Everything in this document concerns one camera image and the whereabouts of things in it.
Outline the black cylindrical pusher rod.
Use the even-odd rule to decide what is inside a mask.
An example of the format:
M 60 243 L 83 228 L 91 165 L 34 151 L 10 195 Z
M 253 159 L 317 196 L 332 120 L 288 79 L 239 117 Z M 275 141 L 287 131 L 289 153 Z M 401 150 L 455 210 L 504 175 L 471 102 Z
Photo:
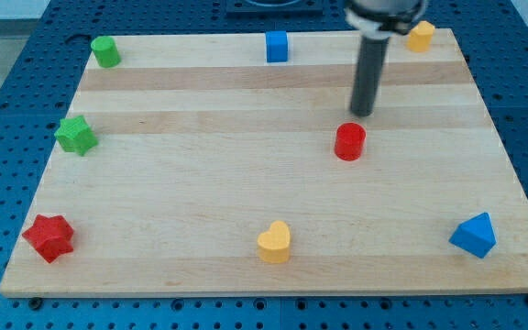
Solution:
M 373 113 L 389 41 L 362 37 L 350 100 L 350 112 L 355 116 Z

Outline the grey robot end mount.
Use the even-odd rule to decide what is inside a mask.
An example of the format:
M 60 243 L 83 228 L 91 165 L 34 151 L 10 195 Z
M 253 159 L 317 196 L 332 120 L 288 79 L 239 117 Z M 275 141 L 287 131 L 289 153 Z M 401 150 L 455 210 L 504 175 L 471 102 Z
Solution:
M 369 39 L 406 35 L 425 12 L 428 0 L 345 0 L 345 20 Z

